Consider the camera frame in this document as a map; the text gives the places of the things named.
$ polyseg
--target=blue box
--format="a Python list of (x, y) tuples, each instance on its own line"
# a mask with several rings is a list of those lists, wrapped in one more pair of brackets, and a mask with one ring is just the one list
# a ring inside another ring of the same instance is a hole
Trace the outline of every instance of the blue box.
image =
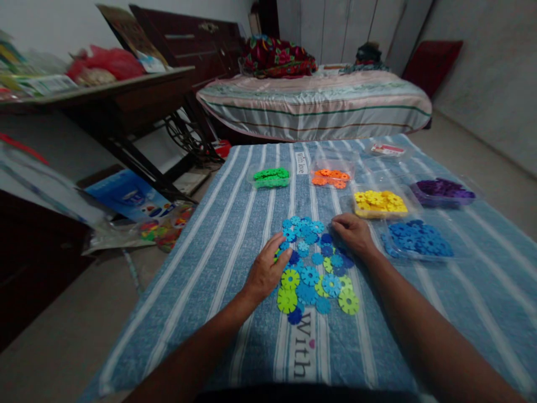
[(84, 190), (105, 206), (136, 222), (159, 219), (174, 209), (173, 203), (128, 169)]

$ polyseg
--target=bag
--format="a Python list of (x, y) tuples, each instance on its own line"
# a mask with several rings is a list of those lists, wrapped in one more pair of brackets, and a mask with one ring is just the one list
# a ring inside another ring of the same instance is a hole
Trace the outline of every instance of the bag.
[(139, 77), (144, 74), (144, 68), (132, 53), (124, 49), (103, 49), (91, 45), (93, 56), (83, 55), (77, 59), (69, 68), (67, 75), (73, 81), (84, 71), (84, 69), (101, 68), (109, 71), (118, 81)]

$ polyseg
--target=person's left hand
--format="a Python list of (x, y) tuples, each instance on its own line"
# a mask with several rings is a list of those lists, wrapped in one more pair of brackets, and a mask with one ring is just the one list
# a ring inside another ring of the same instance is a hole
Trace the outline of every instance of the person's left hand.
[(281, 232), (275, 234), (253, 262), (242, 292), (255, 304), (261, 303), (276, 288), (289, 263), (293, 252), (291, 248), (284, 251), (274, 263), (274, 255), (283, 241), (285, 237)]

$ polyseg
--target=table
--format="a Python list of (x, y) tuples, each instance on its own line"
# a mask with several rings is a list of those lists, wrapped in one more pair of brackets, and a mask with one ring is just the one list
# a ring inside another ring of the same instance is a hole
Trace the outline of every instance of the table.
[[(297, 167), (297, 153), (308, 166), (318, 149), (358, 152), (365, 159), (374, 143), (415, 147), (403, 134), (233, 147), (80, 402), (139, 384), (236, 295), (256, 255), (282, 229), (283, 220), (308, 216), (329, 228), (334, 215), (352, 211), (347, 203), (352, 190), (312, 186), (309, 171), (301, 174)], [(254, 189), (247, 182), (251, 164), (282, 162), (290, 164), (289, 186)], [(389, 168), (393, 177), (434, 172), (455, 179), (417, 147), (408, 161)], [(427, 222), (449, 222), (473, 258), (449, 264), (392, 263), (507, 382), (525, 396), (537, 396), (537, 245), (483, 200), (460, 210), (430, 213)], [(328, 315), (307, 307), (300, 326), (291, 326), (278, 310), (276, 295), (271, 295), (242, 326), (207, 389), (309, 382), (419, 393), (367, 271), (358, 259), (355, 264), (348, 272), (360, 300), (355, 316), (334, 301)], [(323, 274), (322, 265), (317, 269)]]
[(108, 85), (4, 102), (0, 103), (0, 113), (32, 114), (60, 110), (165, 197), (197, 203), (180, 192), (129, 139), (129, 134), (153, 131), (153, 124), (163, 119), (175, 124), (175, 137), (191, 139), (188, 127), (177, 113), (178, 109), (184, 108), (192, 122), (190, 126), (201, 139), (196, 143), (200, 147), (190, 147), (188, 151), (223, 162), (207, 140), (211, 131), (191, 91), (194, 69), (194, 66), (179, 67)]

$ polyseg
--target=blue striped tablecloth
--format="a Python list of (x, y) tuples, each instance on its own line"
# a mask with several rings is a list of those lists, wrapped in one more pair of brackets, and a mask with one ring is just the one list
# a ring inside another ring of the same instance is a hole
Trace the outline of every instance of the blue striped tablecloth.
[[(450, 176), (404, 135), (233, 147), (81, 401), (139, 384), (241, 289), (253, 259), (285, 218), (309, 216), (328, 224), (349, 210), (344, 200), (351, 190), (311, 186), (309, 175), (297, 172), (295, 153), (303, 152), (307, 164), (318, 147), (366, 157), (364, 150), (373, 142), (416, 149), (406, 163), (389, 166), (394, 175)], [(292, 171), (286, 188), (255, 190), (245, 179), (251, 163), (284, 161)], [(511, 385), (536, 397), (536, 244), (484, 201), (435, 213), (449, 221), (475, 258), (440, 265), (392, 260), (394, 265)], [(318, 382), (418, 392), (367, 274), (353, 268), (350, 277), (360, 300), (356, 316), (337, 306), (327, 316), (307, 308), (300, 326), (290, 326), (271, 296), (243, 325), (207, 388)]]

